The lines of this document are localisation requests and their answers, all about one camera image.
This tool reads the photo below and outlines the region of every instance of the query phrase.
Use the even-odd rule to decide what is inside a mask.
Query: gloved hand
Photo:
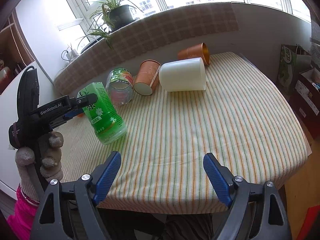
[[[50,182],[52,179],[61,180],[63,173],[61,169],[61,147],[63,145],[63,136],[59,132],[52,131],[49,136],[50,147],[44,153],[40,173]],[[20,188],[24,195],[38,201],[38,194],[34,188],[27,172],[26,166],[34,163],[34,152],[28,147],[22,147],[17,150],[15,155],[16,164],[21,177]]]

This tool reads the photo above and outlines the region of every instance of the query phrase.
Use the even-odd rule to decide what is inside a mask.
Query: paper cup
[[[165,63],[159,71],[159,80],[168,92],[206,89],[206,74],[202,58]]]
[[[196,57],[202,58],[206,66],[210,65],[210,54],[205,43],[201,43],[178,52],[178,60]]]
[[[161,65],[155,60],[145,60],[140,65],[137,78],[134,83],[134,90],[143,96],[149,96],[159,83],[159,69]]]

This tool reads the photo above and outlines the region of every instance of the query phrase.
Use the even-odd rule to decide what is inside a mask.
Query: metal bolt
[[[88,179],[90,179],[90,174],[84,174],[84,175],[82,175],[81,179],[82,179],[82,180],[88,180]]]
[[[241,176],[235,176],[235,181],[242,182],[243,178]]]
[[[50,184],[51,185],[56,185],[58,183],[58,180],[57,179],[52,179],[51,181],[50,181]]]
[[[268,187],[273,187],[273,185],[274,185],[274,184],[273,184],[272,181],[270,181],[270,180],[267,181],[267,186],[268,186]]]

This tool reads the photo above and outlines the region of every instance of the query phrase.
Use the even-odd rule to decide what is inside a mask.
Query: green bottle
[[[110,144],[126,133],[127,126],[121,116],[116,113],[102,82],[87,85],[79,91],[78,97],[91,93],[98,96],[98,101],[84,107],[84,113],[94,128],[94,133],[99,141],[103,145]]]

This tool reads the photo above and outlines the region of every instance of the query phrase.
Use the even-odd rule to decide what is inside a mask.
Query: potted plant
[[[113,49],[110,41],[110,32],[106,32],[107,27],[109,27],[110,31],[116,31],[129,23],[135,21],[132,18],[132,14],[130,11],[131,5],[120,5],[123,0],[103,0],[103,1],[94,1],[95,3],[100,3],[97,9],[90,14],[89,18],[93,19],[93,23],[95,24],[95,28],[91,28],[93,23],[90,25],[89,30],[93,31],[92,33],[87,34],[87,36],[101,36],[106,39],[107,45]],[[101,18],[103,20],[103,24],[98,25],[96,22]]]

